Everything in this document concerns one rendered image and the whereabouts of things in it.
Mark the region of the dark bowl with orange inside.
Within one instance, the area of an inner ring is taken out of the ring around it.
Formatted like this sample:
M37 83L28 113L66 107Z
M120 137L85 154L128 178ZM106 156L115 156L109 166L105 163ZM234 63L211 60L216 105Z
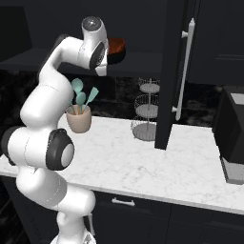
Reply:
M108 64L113 65L121 62L126 55L126 42L123 38L109 39Z

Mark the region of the black open cabinet door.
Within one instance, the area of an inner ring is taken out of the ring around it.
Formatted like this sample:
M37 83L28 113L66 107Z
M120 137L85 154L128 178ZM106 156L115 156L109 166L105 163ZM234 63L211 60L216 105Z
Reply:
M176 95L179 65L182 55L182 31L194 17L196 0L168 0L163 38L162 69L154 147L166 150L175 114L172 112Z

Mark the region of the black open cabinet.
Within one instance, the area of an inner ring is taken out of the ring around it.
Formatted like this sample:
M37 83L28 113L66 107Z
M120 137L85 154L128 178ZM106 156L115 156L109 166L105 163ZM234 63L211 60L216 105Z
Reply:
M109 76L158 77L162 69L164 0L0 0L0 70L38 71L61 34L81 38L81 21L100 17L126 56Z

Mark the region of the black closed upper cabinet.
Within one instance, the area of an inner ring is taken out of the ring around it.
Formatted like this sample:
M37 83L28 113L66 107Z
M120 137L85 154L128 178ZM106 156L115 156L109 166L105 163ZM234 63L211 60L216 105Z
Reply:
M244 86L244 0L199 0L194 20L188 82Z

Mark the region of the black lower cabinet door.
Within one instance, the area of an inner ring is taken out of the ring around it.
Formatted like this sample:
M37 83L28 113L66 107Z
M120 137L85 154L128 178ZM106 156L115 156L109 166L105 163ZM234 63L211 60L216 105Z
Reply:
M244 244L244 215L172 205L167 244Z

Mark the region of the teal spatula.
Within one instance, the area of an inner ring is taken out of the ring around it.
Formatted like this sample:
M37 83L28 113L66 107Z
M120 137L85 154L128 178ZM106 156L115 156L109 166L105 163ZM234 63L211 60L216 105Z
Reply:
M90 95L88 97L88 100L86 102L86 104L84 105L84 107L82 108L82 112L85 111L85 109L87 108L88 104L91 103L93 101L93 99L96 97L96 95L99 93L99 90L96 87L93 87L91 89Z

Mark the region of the beige utensil pot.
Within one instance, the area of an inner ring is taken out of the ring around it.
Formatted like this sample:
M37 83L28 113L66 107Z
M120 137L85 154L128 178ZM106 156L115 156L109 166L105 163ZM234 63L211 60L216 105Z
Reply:
M77 105L66 109L66 117L70 129L75 133L87 132L92 124L92 112L89 106L82 107L83 112Z

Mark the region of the teal spoon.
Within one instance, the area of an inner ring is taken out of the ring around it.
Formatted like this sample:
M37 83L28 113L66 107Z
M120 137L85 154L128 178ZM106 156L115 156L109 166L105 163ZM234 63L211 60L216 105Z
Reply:
M83 104L86 101L86 94L84 92L78 93L75 101L76 104L79 106L79 113L82 113Z
M74 92L76 93L76 95L82 95L82 90L83 90L84 84L81 79L74 78L71 81L71 86L72 86L72 89L74 90Z

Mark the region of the black drawer front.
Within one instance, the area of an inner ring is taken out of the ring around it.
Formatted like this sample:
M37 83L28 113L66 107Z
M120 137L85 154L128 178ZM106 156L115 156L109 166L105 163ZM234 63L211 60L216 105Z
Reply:
M101 209L101 213L114 218L116 221L123 218L138 220L142 217L168 221L171 215L171 205L169 203L115 193L96 192L95 196L96 204ZM113 204L112 199L115 197L123 201L133 200L135 207Z

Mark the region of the black coffee machine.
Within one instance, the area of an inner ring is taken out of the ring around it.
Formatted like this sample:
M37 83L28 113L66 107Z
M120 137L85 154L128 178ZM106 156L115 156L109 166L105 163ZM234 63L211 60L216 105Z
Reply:
M244 185L244 87L223 87L212 131L226 182Z

